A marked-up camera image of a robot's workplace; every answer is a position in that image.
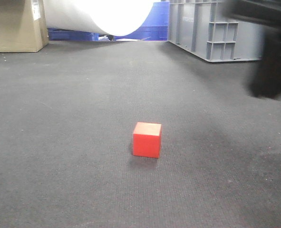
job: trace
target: gray plastic crate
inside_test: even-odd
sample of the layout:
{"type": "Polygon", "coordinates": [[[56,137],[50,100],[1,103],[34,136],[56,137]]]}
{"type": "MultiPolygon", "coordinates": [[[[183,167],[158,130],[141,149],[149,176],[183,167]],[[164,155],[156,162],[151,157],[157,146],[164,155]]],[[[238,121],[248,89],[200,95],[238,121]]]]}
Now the gray plastic crate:
{"type": "Polygon", "coordinates": [[[222,16],[223,0],[170,0],[168,41],[209,62],[261,58],[262,27],[222,16]]]}

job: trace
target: black object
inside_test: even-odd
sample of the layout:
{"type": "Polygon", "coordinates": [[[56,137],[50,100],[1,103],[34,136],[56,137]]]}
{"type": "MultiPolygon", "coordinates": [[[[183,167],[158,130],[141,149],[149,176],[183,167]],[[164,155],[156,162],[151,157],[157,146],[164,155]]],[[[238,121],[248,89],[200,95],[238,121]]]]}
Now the black object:
{"type": "Polygon", "coordinates": [[[255,97],[277,98],[281,95],[281,33],[265,33],[262,60],[248,84],[255,97]]]}
{"type": "Polygon", "coordinates": [[[227,0],[225,16],[281,28],[281,0],[227,0]]]}
{"type": "Polygon", "coordinates": [[[262,61],[248,88],[255,97],[281,95],[281,0],[227,0],[226,17],[267,25],[262,61]]]}

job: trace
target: plastic crate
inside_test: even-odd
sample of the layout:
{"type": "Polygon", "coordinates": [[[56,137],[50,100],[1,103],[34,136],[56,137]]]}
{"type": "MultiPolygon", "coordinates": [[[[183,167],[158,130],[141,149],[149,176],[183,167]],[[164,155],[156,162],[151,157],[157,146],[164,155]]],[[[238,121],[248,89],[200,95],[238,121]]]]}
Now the plastic crate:
{"type": "Polygon", "coordinates": [[[169,2],[154,2],[153,7],[141,26],[168,26],[169,2]]]}
{"type": "Polygon", "coordinates": [[[98,41],[99,34],[71,30],[48,29],[49,40],[98,41]]]}
{"type": "Polygon", "coordinates": [[[168,26],[141,26],[135,32],[116,39],[167,40],[168,26]]]}
{"type": "Polygon", "coordinates": [[[115,39],[167,40],[169,24],[169,2],[154,2],[153,7],[139,29],[115,39]]]}
{"type": "Polygon", "coordinates": [[[262,27],[222,16],[222,0],[171,0],[168,40],[209,62],[261,58],[262,27]]]}

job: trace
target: white label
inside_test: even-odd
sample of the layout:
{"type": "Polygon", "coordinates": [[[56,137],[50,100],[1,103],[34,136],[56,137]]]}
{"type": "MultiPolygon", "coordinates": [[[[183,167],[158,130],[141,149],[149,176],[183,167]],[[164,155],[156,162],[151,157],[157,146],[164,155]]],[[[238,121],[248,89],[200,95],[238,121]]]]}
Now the white label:
{"type": "Polygon", "coordinates": [[[41,18],[39,0],[31,0],[31,8],[34,20],[41,18]]]}

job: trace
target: cardboard box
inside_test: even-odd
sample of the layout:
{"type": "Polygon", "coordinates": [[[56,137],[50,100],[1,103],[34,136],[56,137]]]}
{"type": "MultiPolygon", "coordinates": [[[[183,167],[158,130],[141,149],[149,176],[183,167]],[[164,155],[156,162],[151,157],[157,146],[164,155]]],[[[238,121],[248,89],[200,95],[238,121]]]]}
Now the cardboard box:
{"type": "Polygon", "coordinates": [[[43,0],[0,0],[0,52],[37,52],[46,44],[43,0]]]}

